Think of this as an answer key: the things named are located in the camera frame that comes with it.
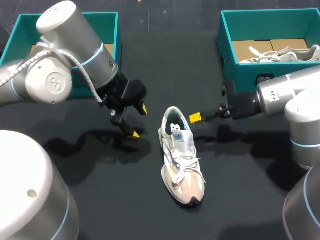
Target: gray wall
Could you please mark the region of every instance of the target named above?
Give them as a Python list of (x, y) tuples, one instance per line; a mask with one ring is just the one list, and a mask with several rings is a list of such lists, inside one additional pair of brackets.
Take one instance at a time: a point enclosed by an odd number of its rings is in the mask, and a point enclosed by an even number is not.
[[(61, 0), (0, 0), (10, 33), (19, 14), (42, 13)], [(123, 33), (216, 31), (221, 10), (320, 8), (320, 0), (74, 0), (83, 12), (119, 12)]]

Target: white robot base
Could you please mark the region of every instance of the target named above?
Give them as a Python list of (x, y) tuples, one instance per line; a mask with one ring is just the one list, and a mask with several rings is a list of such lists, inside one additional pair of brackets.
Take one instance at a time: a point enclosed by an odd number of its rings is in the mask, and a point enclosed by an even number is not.
[(48, 153), (18, 132), (0, 139), (0, 239), (76, 240), (77, 205)]

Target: robotic arm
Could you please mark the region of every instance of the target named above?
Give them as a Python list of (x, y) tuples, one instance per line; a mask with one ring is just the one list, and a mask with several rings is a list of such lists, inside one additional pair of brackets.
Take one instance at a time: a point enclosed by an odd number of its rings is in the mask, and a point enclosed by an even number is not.
[(294, 160), (309, 170), (320, 162), (320, 65), (258, 84), (256, 92), (227, 96), (217, 111), (198, 112), (191, 123), (215, 118), (248, 118), (258, 114), (271, 117), (285, 113), (290, 125)]
[(147, 115), (147, 89), (128, 80), (88, 21), (71, 1), (48, 9), (36, 23), (42, 35), (32, 55), (0, 67), (0, 106), (17, 102), (55, 104), (68, 98), (72, 71), (82, 76), (101, 107), (111, 111), (111, 122), (128, 136), (139, 135), (124, 120), (133, 106)]

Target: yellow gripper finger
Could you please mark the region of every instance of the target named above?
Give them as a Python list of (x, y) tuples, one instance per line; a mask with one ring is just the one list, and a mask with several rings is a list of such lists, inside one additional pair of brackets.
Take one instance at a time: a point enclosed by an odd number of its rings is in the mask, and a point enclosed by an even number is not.
[(139, 138), (140, 138), (140, 136), (139, 136), (139, 134), (138, 134), (136, 131), (134, 131), (133, 135), (132, 135), (132, 136), (129, 136), (129, 138), (132, 138), (132, 139), (139, 139)]
[(201, 118), (200, 112), (197, 112), (197, 113), (192, 114), (190, 116), (190, 123), (195, 124), (195, 123), (199, 123), (199, 122), (202, 122), (202, 118)]
[(145, 115), (148, 115), (147, 108), (146, 108), (145, 104), (142, 105), (142, 109), (145, 112)]

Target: cardboard box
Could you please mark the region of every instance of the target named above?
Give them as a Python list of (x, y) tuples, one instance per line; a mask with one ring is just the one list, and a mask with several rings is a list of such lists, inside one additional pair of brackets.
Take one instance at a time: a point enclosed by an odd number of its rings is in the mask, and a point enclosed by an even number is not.
[(319, 27), (318, 9), (222, 11), (217, 47), (225, 80), (233, 81), (236, 92), (253, 92), (261, 81), (319, 65), (320, 61), (239, 63), (257, 57), (249, 47), (263, 54), (320, 45)]
[[(107, 50), (112, 53), (114, 60), (121, 67), (122, 40), (118, 24), (119, 16), (117, 12), (85, 12), (84, 17), (88, 20), (97, 35), (105, 44)], [(4, 53), (0, 59), (0, 65), (14, 60), (27, 58), (35, 44), (40, 40), (36, 23), (41, 14), (21, 14), (19, 15)], [(72, 74), (73, 88), (70, 98), (92, 97), (90, 89), (79, 79), (76, 74)]]

